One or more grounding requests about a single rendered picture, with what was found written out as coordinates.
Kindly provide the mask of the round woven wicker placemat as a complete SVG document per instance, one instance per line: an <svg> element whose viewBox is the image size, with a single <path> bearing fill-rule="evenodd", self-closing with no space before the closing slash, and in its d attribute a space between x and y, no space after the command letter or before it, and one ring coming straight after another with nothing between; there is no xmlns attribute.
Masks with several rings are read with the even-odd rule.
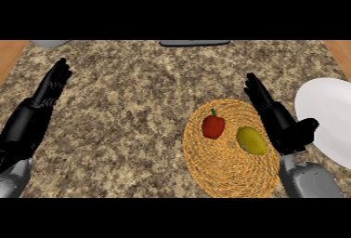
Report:
<svg viewBox="0 0 351 238"><path fill-rule="evenodd" d="M224 118L224 132L216 139L203 137L203 119L215 110ZM240 127L250 126L262 136L265 154L247 153L236 140ZM265 198L275 190L280 155L264 131L252 105L237 99L213 99L188 117L184 129L184 159L190 175L210 197Z"/></svg>

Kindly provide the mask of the red bell pepper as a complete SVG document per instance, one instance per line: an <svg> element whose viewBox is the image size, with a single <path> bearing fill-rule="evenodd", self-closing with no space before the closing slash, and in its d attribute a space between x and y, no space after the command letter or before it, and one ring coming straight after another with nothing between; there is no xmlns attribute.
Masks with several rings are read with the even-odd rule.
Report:
<svg viewBox="0 0 351 238"><path fill-rule="evenodd" d="M213 109L209 111L210 115L203 119L202 131L208 139L216 139L224 132L224 118L216 115Z"/></svg>

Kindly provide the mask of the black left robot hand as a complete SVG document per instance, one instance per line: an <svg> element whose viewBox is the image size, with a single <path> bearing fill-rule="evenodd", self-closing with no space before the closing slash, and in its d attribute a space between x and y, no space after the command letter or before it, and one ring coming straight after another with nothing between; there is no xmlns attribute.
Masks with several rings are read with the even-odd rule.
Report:
<svg viewBox="0 0 351 238"><path fill-rule="evenodd" d="M34 155L42 141L53 107L72 75L66 59L51 66L35 92L19 103L0 132L0 173Z"/></svg>

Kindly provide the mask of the pale grey round object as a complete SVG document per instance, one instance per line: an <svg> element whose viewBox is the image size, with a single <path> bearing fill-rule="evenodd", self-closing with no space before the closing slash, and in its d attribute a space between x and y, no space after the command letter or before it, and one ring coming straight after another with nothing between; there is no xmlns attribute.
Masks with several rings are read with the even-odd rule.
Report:
<svg viewBox="0 0 351 238"><path fill-rule="evenodd" d="M63 45L69 40L31 40L31 42L39 47L57 47Z"/></svg>

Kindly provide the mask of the white plate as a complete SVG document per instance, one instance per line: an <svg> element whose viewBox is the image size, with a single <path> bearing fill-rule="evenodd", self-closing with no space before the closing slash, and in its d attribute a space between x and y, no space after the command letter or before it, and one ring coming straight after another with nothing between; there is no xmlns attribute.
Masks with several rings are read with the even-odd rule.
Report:
<svg viewBox="0 0 351 238"><path fill-rule="evenodd" d="M314 145L351 169L351 83L326 77L305 82L295 97L295 112L298 120L317 119Z"/></svg>

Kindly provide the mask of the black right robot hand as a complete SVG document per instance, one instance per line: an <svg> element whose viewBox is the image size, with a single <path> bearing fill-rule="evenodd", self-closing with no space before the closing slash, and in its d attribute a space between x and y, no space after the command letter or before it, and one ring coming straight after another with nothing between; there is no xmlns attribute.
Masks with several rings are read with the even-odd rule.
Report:
<svg viewBox="0 0 351 238"><path fill-rule="evenodd" d="M287 155L302 152L314 141L320 126L315 118L296 121L283 104L272 100L261 80L253 73L246 75L243 92L261 116L262 127L277 152Z"/></svg>

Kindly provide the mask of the dark grey flat object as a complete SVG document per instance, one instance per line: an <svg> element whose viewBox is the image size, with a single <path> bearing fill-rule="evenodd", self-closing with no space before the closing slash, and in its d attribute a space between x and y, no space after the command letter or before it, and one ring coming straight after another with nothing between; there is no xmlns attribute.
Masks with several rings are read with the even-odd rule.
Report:
<svg viewBox="0 0 351 238"><path fill-rule="evenodd" d="M159 44L163 47L187 47L187 46L222 46L230 43L230 40L160 40Z"/></svg>

